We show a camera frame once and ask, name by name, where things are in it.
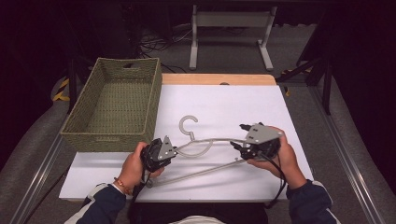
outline person's hand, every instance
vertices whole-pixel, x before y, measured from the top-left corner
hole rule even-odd
[[[297,189],[306,183],[306,179],[303,173],[301,172],[300,167],[298,166],[294,149],[288,143],[286,135],[282,130],[275,127],[272,128],[283,133],[283,135],[279,138],[280,140],[279,152],[277,156],[273,158],[273,162],[276,163],[276,165],[280,166],[283,174],[286,177],[286,181],[289,184],[289,188]],[[250,159],[247,160],[247,163],[254,165],[258,168],[268,170],[273,175],[280,178],[280,172],[269,161],[256,161],[254,159]]]
[[[134,186],[140,184],[140,179],[143,173],[143,162],[140,160],[140,153],[142,149],[147,145],[147,143],[139,142],[133,153],[129,154],[126,158],[124,164],[122,165],[122,170],[119,176],[119,180],[124,187],[128,189],[133,189]],[[154,173],[150,174],[150,177],[156,177],[163,172],[164,168],[160,168]]]

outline basket handle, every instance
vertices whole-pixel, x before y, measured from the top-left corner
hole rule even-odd
[[[140,63],[126,63],[122,68],[127,70],[139,70]]]

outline finger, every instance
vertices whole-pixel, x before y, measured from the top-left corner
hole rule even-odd
[[[254,160],[254,159],[249,159],[249,160],[247,160],[247,163],[250,164],[250,165],[256,166],[256,167],[258,167],[258,168],[266,169],[266,168],[268,167],[268,164],[267,164],[267,163],[269,163],[269,162],[266,162],[266,161],[256,161],[256,160]]]
[[[140,153],[142,152],[143,148],[146,147],[148,144],[145,142],[139,142],[137,143],[136,148],[134,149],[134,155],[137,155],[137,157],[140,156]]]
[[[164,167],[161,167],[160,169],[156,170],[154,173],[151,173],[150,176],[151,176],[151,177],[157,177],[157,176],[159,176],[160,174],[162,174],[164,170],[165,170],[165,168],[164,168]]]
[[[268,127],[273,128],[273,129],[277,130],[278,132],[282,133],[282,135],[279,137],[281,146],[285,146],[288,143],[288,139],[286,138],[285,131],[283,131],[277,127],[274,127],[274,126],[268,126]]]

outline white table surface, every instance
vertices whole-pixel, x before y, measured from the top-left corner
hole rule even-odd
[[[313,179],[278,86],[163,85],[154,137],[163,140],[168,135],[176,147],[188,143],[190,137],[178,128],[180,119],[186,115],[198,118],[198,122],[189,119],[184,125],[186,131],[194,132],[197,140],[214,137],[244,139],[247,132],[240,129],[239,124],[262,122],[284,130],[303,174]],[[205,144],[201,144],[186,148],[186,152],[204,148]],[[119,175],[127,155],[125,152],[78,152],[59,197],[82,200],[97,184],[111,183],[113,177]],[[215,143],[199,158],[177,155],[157,180],[202,171],[235,161],[235,158],[242,160],[240,153],[229,143]],[[152,189],[144,188],[137,201],[268,202],[276,196],[279,184],[279,179],[268,171],[241,163],[211,174]],[[279,199],[286,199],[285,191]]]

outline wicker basket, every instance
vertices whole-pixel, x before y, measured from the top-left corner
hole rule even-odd
[[[162,73],[159,59],[99,58],[61,135],[78,151],[133,151],[154,136]]]

